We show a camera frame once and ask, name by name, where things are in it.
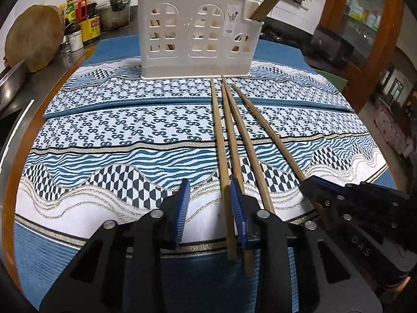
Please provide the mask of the yellow label soy sauce bottle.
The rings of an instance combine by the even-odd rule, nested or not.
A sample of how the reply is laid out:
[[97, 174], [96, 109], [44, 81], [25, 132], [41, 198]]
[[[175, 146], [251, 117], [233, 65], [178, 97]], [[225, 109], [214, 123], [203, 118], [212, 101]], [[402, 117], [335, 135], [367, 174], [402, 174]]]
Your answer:
[[87, 16], [81, 22], [81, 36], [84, 43], [91, 43], [100, 36], [100, 17], [97, 12], [97, 1], [87, 1]]

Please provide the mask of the round wooden chopping block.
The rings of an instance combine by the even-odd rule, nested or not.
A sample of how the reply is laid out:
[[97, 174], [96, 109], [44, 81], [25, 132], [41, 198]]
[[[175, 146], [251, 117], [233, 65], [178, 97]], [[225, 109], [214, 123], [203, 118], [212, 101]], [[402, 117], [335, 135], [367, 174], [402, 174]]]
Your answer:
[[32, 5], [11, 26], [5, 42], [10, 67], [24, 62], [29, 72], [45, 68], [56, 55], [64, 36], [64, 18], [58, 7]]

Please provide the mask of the blue patterned placemat near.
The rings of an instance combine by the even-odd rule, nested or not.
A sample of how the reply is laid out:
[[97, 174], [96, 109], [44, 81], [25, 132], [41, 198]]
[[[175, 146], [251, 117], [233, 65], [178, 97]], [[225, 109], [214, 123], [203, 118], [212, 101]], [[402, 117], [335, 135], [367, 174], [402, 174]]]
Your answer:
[[[356, 114], [326, 107], [257, 107], [306, 177], [397, 188], [383, 154]], [[290, 222], [310, 219], [312, 206], [299, 192], [289, 164], [249, 110], [238, 108], [275, 212]], [[240, 286], [236, 294], [242, 298], [241, 310], [253, 312], [254, 305], [246, 300], [249, 294], [242, 292], [249, 279], [240, 260], [226, 270], [224, 205], [209, 100], [71, 110], [46, 119], [17, 191], [14, 251], [23, 295], [38, 309], [100, 224], [139, 219], [159, 207], [183, 178], [190, 181], [191, 199], [182, 245], [174, 255], [184, 256], [167, 257], [167, 264], [174, 264], [173, 280], [168, 281], [185, 300], [194, 296], [188, 312], [236, 312], [237, 304], [223, 299], [231, 296], [233, 280]]]

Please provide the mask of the green base cabinet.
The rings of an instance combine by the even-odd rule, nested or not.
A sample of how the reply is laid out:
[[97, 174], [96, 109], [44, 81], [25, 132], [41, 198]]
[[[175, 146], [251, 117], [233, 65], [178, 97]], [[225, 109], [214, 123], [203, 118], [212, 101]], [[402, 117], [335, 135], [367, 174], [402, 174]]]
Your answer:
[[332, 83], [339, 92], [342, 92], [344, 88], [346, 87], [346, 85], [348, 84], [348, 81], [345, 78], [342, 78], [338, 75], [332, 74], [330, 72], [327, 72], [321, 69], [315, 69], [315, 70], [318, 74], [322, 75], [330, 83]]

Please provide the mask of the black gas stove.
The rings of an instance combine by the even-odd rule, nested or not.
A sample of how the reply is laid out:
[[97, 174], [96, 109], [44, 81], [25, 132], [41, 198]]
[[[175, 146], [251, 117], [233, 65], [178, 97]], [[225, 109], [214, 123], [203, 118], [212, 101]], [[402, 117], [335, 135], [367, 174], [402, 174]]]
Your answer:
[[259, 38], [299, 47], [311, 43], [312, 34], [282, 21], [266, 17]]

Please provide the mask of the white plastic utensil holder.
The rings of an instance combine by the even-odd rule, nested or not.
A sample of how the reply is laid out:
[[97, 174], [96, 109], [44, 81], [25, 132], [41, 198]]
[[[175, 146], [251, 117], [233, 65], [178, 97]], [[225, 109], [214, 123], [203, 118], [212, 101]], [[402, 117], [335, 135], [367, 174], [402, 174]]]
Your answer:
[[[177, 9], [175, 51], [151, 52], [151, 9]], [[250, 16], [253, 0], [138, 0], [141, 77], [155, 79], [248, 76], [263, 24]]]

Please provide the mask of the stainless steel sink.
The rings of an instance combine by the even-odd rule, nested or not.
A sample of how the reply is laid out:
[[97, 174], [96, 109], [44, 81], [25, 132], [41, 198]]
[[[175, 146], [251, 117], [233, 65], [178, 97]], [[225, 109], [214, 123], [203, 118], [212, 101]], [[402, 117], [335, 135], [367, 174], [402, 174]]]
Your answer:
[[9, 136], [6, 140], [6, 143], [4, 145], [4, 147], [2, 148], [1, 151], [1, 164], [0, 164], [0, 172], [2, 172], [3, 166], [4, 166], [4, 160], [9, 152], [9, 148], [11, 145], [11, 141], [14, 138], [14, 136], [16, 135], [16, 132], [19, 130], [19, 126], [21, 125], [21, 122], [23, 121], [24, 117], [26, 116], [26, 114], [28, 113], [28, 110], [31, 109], [33, 103], [34, 103], [34, 99], [31, 99], [28, 104], [26, 105], [25, 108], [19, 110], [19, 116], [17, 117], [10, 133]]

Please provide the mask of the stainless steel colander bowl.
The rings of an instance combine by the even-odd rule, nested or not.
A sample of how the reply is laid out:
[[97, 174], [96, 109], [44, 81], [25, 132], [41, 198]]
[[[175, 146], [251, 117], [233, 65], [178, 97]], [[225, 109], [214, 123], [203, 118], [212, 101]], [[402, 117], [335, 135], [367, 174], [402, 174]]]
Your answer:
[[0, 80], [0, 110], [3, 111], [18, 94], [26, 81], [27, 66], [24, 60], [14, 67], [7, 67], [1, 72]]

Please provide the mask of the blue patterned placemat far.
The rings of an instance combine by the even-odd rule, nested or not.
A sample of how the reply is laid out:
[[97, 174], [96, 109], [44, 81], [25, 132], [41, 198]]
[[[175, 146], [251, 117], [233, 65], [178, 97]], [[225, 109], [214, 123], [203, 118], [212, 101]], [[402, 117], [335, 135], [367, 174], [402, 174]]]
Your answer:
[[[137, 41], [131, 36], [99, 43], [96, 53], [63, 84], [43, 115], [45, 119], [127, 105], [180, 105], [210, 98], [205, 78], [141, 78], [139, 55], [123, 57], [119, 49]], [[301, 50], [260, 40], [249, 76], [229, 78], [250, 99], [265, 105], [352, 112], [352, 107], [328, 79], [315, 72]]]

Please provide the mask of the green bottle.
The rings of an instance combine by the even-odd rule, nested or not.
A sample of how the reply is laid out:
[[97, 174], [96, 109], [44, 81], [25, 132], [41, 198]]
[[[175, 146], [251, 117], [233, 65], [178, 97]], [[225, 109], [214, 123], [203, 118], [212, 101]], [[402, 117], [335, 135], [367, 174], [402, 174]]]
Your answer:
[[76, 20], [74, 0], [66, 1], [66, 19], [68, 20], [69, 23], [72, 23]]

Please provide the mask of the black box on counter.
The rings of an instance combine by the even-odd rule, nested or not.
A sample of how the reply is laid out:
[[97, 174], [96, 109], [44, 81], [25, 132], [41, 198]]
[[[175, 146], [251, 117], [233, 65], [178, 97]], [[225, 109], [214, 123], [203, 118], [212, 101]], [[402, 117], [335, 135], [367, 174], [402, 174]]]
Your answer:
[[318, 25], [310, 43], [313, 57], [325, 60], [336, 69], [344, 69], [350, 62], [354, 46], [337, 33]]

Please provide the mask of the steel cooking pot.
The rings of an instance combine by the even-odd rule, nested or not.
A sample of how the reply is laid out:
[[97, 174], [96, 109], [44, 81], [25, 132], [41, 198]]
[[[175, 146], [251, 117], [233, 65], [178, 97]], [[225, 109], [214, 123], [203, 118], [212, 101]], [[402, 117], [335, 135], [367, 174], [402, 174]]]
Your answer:
[[107, 0], [97, 6], [100, 18], [100, 30], [111, 31], [128, 27], [130, 24], [130, 6], [132, 0]]

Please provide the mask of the wooden glass door cabinet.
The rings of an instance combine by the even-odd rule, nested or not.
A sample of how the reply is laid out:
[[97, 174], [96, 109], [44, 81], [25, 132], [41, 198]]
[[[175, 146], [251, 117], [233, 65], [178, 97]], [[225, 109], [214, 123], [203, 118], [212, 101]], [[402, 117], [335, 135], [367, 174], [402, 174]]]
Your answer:
[[320, 26], [353, 46], [343, 95], [359, 113], [387, 68], [401, 30], [404, 0], [326, 0]]

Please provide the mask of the white seasoning jar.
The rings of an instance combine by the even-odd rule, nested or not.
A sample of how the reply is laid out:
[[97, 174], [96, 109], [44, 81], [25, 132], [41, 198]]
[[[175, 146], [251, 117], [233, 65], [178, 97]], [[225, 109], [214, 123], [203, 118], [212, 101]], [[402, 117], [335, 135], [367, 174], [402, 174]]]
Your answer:
[[77, 52], [83, 48], [81, 27], [77, 23], [72, 23], [66, 27], [66, 36], [71, 52]]

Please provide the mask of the blue patterned placemat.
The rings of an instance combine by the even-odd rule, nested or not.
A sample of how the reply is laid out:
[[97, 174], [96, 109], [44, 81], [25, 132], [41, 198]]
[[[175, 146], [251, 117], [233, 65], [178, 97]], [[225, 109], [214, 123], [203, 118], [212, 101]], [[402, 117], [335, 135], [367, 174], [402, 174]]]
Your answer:
[[[397, 188], [383, 154], [356, 114], [326, 107], [257, 107], [306, 177]], [[310, 219], [312, 206], [299, 192], [289, 164], [249, 110], [238, 108], [275, 212], [290, 222]], [[223, 299], [231, 296], [233, 280], [240, 286], [236, 294], [242, 298], [241, 310], [253, 312], [254, 305], [246, 300], [249, 294], [242, 292], [249, 279], [240, 260], [226, 270], [224, 205], [209, 100], [71, 110], [46, 119], [17, 191], [14, 251], [23, 295], [38, 309], [100, 224], [139, 219], [159, 207], [183, 178], [190, 181], [191, 199], [182, 245], [174, 255], [184, 256], [167, 257], [167, 264], [174, 264], [173, 280], [168, 281], [185, 300], [194, 296], [188, 312], [236, 312], [237, 304]]]
[[[123, 57], [119, 49], [137, 41], [131, 36], [99, 43], [96, 53], [63, 84], [43, 115], [45, 119], [127, 105], [180, 105], [210, 98], [205, 78], [141, 78], [139, 55]], [[301, 50], [260, 40], [249, 76], [229, 78], [250, 99], [265, 105], [352, 112], [352, 107], [328, 79], [315, 72]]]

